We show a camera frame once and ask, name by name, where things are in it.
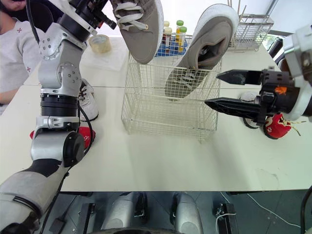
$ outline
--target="metal dish rack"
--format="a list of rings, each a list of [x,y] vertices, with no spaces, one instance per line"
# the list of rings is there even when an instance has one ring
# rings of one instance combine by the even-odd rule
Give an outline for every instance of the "metal dish rack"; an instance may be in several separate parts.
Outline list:
[[[229,49],[258,51],[272,26],[273,20],[269,15],[241,15]]]
[[[191,38],[186,36],[185,49]],[[213,70],[200,70],[202,77],[204,75],[200,85],[185,98],[173,101],[165,95],[169,74],[174,69],[191,71],[174,67],[181,57],[155,57],[148,64],[140,64],[129,55],[121,119],[130,134],[196,137],[203,141],[216,131],[218,114],[204,100],[219,97],[220,81],[216,75],[220,73],[221,62]]]

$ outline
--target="gray sneaker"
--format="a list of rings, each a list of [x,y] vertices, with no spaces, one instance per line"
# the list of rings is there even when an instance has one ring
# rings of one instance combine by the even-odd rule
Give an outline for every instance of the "gray sneaker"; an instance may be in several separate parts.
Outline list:
[[[238,25],[237,12],[224,4],[208,7],[198,20],[190,46],[166,82],[167,97],[184,98],[197,88],[221,60]]]
[[[110,1],[131,55],[140,63],[148,63],[162,39],[164,16],[160,0]]]

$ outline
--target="green bottle cap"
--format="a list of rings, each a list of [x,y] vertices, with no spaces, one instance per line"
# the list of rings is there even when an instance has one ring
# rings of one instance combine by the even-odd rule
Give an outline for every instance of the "green bottle cap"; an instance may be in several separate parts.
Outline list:
[[[183,26],[184,22],[182,20],[178,20],[176,22],[177,26]]]
[[[184,27],[184,26],[180,27],[180,32],[181,33],[186,33],[186,30],[187,30],[186,27]]]

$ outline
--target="orange tag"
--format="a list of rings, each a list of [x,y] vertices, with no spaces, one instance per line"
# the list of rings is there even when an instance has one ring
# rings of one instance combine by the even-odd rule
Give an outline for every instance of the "orange tag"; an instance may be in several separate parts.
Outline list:
[[[275,88],[275,92],[277,94],[285,94],[286,95],[286,92],[287,92],[287,87],[283,87],[283,86],[278,86]]]

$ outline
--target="black cable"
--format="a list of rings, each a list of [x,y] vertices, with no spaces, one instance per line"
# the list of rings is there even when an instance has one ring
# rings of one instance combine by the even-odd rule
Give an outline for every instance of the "black cable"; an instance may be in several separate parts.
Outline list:
[[[301,226],[301,234],[304,234],[306,232],[306,221],[304,217],[304,212],[306,209],[307,201],[312,194],[312,186],[307,190],[306,194],[304,195],[302,202],[301,202],[301,210],[300,210],[300,226]]]
[[[26,13],[27,13],[28,21],[30,23],[31,30],[33,31],[34,37],[36,39],[36,42],[39,44],[39,36],[35,28],[33,16],[31,15],[30,0],[26,0]]]
[[[63,185],[64,179],[65,179],[68,175],[69,175],[69,174],[68,174],[68,172],[67,172],[67,173],[64,175],[64,177],[63,177],[61,183],[59,184],[57,193],[55,194],[55,196],[54,196],[54,198],[53,198],[53,200],[52,200],[52,202],[51,202],[51,204],[50,204],[50,206],[49,206],[49,209],[48,209],[48,211],[47,211],[47,213],[46,213],[46,215],[45,215],[45,217],[44,217],[44,221],[43,221],[43,223],[42,223],[42,227],[41,227],[41,230],[40,230],[39,234],[43,234],[45,225],[47,224],[47,221],[48,221],[48,218],[49,218],[50,213],[51,213],[51,211],[52,211],[52,208],[53,208],[53,206],[54,206],[54,203],[55,203],[55,201],[57,200],[57,197],[59,196],[59,192],[60,192],[60,189],[61,189],[61,187],[62,187],[62,185]]]
[[[83,114],[83,116],[85,117],[85,119],[86,119],[86,121],[88,123],[89,129],[90,129],[90,144],[88,145],[88,148],[84,151],[84,155],[86,155],[88,153],[92,143],[93,143],[93,129],[92,129],[92,125],[90,123],[89,118],[87,117],[86,113],[84,112],[82,107],[79,105],[79,103],[78,103],[78,108],[81,111],[81,113]]]

